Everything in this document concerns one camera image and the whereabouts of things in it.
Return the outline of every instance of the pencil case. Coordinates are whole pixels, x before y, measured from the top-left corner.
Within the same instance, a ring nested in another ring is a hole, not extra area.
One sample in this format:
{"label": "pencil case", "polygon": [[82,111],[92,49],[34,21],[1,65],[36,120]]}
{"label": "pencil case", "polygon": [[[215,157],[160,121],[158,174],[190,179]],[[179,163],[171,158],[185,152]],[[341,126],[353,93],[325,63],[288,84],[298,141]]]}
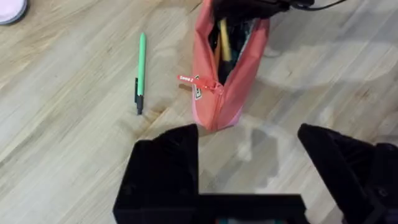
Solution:
{"label": "pencil case", "polygon": [[211,0],[204,0],[195,24],[192,75],[178,76],[181,81],[193,85],[192,112],[195,121],[213,131],[238,122],[268,40],[269,20],[253,21],[236,65],[226,78],[222,77],[222,82],[209,42],[214,26]]}

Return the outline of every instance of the zipper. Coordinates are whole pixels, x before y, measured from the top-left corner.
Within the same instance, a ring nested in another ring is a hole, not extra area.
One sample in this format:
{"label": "zipper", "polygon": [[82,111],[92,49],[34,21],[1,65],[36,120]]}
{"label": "zipper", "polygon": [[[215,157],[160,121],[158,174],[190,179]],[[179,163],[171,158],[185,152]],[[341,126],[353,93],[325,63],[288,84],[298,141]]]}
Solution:
{"label": "zipper", "polygon": [[201,90],[208,90],[211,91],[215,94],[216,100],[215,100],[215,108],[213,111],[213,117],[211,119],[211,130],[217,129],[217,124],[216,124],[216,119],[217,119],[217,113],[220,110],[220,99],[223,96],[224,93],[224,86],[219,83],[218,81],[214,81],[213,79],[204,79],[204,78],[193,78],[193,77],[186,77],[183,75],[177,76],[177,78],[183,82],[196,85],[197,88]]}
{"label": "zipper", "polygon": [[183,75],[179,75],[177,76],[177,78],[183,82],[196,85],[197,88],[201,90],[209,90],[220,96],[224,93],[224,86],[221,83],[216,82],[214,80],[204,79],[204,78],[192,78]]}

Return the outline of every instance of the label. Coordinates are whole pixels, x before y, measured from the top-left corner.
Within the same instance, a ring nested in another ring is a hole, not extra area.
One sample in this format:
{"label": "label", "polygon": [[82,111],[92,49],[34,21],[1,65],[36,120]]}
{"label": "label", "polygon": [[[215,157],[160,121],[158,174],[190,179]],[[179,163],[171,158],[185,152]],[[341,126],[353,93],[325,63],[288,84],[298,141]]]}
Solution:
{"label": "label", "polygon": [[199,100],[201,98],[201,89],[199,89],[196,85],[194,85],[193,91],[195,91],[195,100]]}

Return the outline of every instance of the black object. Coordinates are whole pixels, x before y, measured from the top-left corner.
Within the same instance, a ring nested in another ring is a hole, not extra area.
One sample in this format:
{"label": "black object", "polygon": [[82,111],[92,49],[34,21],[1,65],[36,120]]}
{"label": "black object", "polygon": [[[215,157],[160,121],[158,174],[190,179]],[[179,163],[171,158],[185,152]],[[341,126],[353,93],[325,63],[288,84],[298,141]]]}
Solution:
{"label": "black object", "polygon": [[172,129],[138,141],[113,208],[118,224],[214,224],[217,218],[308,224],[299,195],[198,192],[198,130]]}
{"label": "black object", "polygon": [[215,21],[227,18],[229,22],[242,22],[255,18],[268,19],[291,6],[310,7],[314,0],[214,0],[212,2]]}
{"label": "black object", "polygon": [[137,96],[137,114],[142,114],[142,109],[144,107],[144,96]]}
{"label": "black object", "polygon": [[134,102],[137,103],[137,91],[138,91],[138,78],[136,78],[136,83],[135,83],[135,90],[134,90]]}
{"label": "black object", "polygon": [[303,124],[298,137],[348,224],[398,223],[398,148]]}

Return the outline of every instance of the pen clip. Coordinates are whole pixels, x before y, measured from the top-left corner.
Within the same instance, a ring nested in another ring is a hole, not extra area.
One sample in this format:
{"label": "pen clip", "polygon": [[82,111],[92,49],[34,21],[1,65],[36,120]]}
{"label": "pen clip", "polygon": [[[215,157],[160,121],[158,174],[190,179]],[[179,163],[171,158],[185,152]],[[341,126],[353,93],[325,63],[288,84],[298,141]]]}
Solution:
{"label": "pen clip", "polygon": [[134,102],[137,103],[137,97],[138,97],[138,78],[136,78],[136,89],[134,90]]}

